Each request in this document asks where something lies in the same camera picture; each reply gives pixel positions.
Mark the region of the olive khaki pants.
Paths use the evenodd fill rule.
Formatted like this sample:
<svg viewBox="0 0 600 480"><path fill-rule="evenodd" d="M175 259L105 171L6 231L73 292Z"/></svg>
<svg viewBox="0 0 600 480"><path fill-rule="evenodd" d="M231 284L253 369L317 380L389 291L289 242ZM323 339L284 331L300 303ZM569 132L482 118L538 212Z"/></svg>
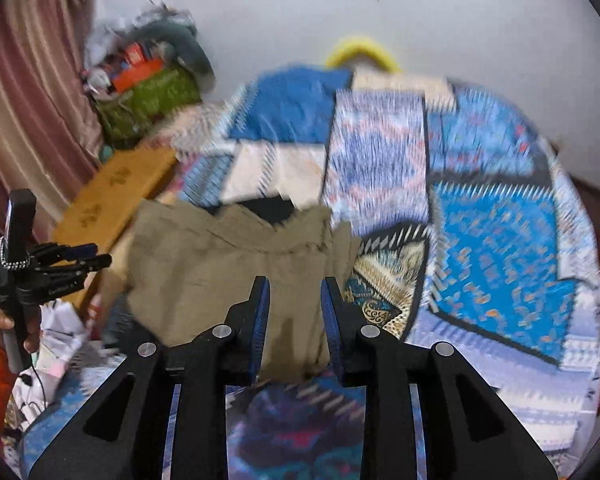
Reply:
<svg viewBox="0 0 600 480"><path fill-rule="evenodd" d="M128 257L129 309L168 347L187 344L270 283L259 376L302 382L329 363L321 282L346 284L361 240L348 222L313 206L272 226L244 206L209 214L189 203L143 202Z"/></svg>

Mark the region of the wooden lap desk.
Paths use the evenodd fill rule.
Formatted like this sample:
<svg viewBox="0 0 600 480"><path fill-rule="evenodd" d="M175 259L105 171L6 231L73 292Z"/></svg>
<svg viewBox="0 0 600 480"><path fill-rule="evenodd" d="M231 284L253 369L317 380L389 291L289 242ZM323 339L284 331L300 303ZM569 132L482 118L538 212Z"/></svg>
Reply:
<svg viewBox="0 0 600 480"><path fill-rule="evenodd" d="M112 258L111 269L90 274L83 290L65 296L79 315L87 314L96 295L106 306L122 291L133 237L129 226L140 203L159 196L170 183L176 166L173 148L116 151L65 211L53 240L71 246L94 243Z"/></svg>

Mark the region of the striped pink curtain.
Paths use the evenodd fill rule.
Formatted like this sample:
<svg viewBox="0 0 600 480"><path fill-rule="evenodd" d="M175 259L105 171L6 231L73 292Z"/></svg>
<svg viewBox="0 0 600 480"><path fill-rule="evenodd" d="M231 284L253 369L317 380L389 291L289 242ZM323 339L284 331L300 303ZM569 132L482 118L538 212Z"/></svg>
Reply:
<svg viewBox="0 0 600 480"><path fill-rule="evenodd" d="M94 176L102 127L84 91L94 0L0 0L0 233L8 194L31 190L34 236Z"/></svg>

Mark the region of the green patterned bag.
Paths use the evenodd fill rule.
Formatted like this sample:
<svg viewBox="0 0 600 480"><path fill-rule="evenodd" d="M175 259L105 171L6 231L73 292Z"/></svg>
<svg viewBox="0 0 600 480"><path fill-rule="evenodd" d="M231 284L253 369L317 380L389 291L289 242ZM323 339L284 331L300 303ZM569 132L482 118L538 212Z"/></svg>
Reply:
<svg viewBox="0 0 600 480"><path fill-rule="evenodd" d="M174 110L201 101L194 77L183 67L166 68L109 101L93 100L105 141L128 148Z"/></svg>

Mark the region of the striped blanket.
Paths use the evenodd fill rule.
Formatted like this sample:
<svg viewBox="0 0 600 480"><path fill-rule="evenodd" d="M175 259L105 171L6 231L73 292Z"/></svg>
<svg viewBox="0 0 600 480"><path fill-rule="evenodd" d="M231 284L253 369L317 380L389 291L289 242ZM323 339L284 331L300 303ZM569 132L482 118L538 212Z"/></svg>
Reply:
<svg viewBox="0 0 600 480"><path fill-rule="evenodd" d="M183 106L155 125L144 143L150 148L172 148L178 158L203 153L224 138L224 112L224 103Z"/></svg>

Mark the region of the orange box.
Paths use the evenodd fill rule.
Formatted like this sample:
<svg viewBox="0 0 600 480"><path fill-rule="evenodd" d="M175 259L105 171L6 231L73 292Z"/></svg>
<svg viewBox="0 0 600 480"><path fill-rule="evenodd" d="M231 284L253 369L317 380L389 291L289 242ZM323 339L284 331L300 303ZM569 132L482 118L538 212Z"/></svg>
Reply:
<svg viewBox="0 0 600 480"><path fill-rule="evenodd" d="M132 65L112 80L114 90L118 93L128 91L143 80L160 73L163 70L164 63L160 58L146 61L137 65Z"/></svg>

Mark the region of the folded black garment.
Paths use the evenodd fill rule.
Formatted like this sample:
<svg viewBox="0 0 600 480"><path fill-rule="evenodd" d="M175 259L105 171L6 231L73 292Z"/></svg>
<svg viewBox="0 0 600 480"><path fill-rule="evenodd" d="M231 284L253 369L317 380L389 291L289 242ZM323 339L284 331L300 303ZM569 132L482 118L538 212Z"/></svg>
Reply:
<svg viewBox="0 0 600 480"><path fill-rule="evenodd" d="M296 211L291 200L279 195L243 200L239 205L247 208L260 219L272 224L272 226L282 224Z"/></svg>

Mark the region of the blue patchwork bedspread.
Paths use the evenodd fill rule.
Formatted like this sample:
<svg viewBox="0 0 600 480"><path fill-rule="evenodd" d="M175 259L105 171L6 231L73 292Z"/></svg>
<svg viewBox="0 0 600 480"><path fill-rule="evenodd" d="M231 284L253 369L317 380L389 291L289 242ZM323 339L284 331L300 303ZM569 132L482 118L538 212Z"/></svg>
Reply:
<svg viewBox="0 0 600 480"><path fill-rule="evenodd" d="M337 283L344 303L404 344L452 344L554 479L583 476L600 396L600 265L570 177L518 108L489 91L458 82L451 106L434 110L343 77L295 67L242 88L222 122L237 144L213 214L276 195L295 212L329 208L361 240ZM133 328L151 333L128 295L110 315L124 328L114 348L82 351L82 370L24 434L24 478L133 353ZM340 385L330 355L302 382L258 373L227 387L225 479L364 479L365 400L365 388Z"/></svg>

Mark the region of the grey plush toy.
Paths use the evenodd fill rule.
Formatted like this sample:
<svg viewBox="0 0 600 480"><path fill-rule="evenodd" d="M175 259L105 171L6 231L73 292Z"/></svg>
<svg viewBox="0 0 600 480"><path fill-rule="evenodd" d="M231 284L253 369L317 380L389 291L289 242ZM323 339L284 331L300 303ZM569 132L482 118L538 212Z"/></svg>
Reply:
<svg viewBox="0 0 600 480"><path fill-rule="evenodd" d="M193 76L214 78L211 62L197 40L195 27L160 20L132 29L126 34L125 40L128 44L146 40L167 44L173 52L172 60L177 60Z"/></svg>

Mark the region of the yellow curved headboard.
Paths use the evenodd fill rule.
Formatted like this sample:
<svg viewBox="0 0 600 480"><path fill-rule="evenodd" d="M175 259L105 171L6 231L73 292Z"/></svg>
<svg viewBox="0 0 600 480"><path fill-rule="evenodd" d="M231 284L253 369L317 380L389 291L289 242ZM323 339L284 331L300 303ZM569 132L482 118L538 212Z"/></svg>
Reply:
<svg viewBox="0 0 600 480"><path fill-rule="evenodd" d="M339 40L327 55L325 66L339 68L347 63L366 58L386 73L400 73L401 67L391 53L379 42L367 37L347 37Z"/></svg>

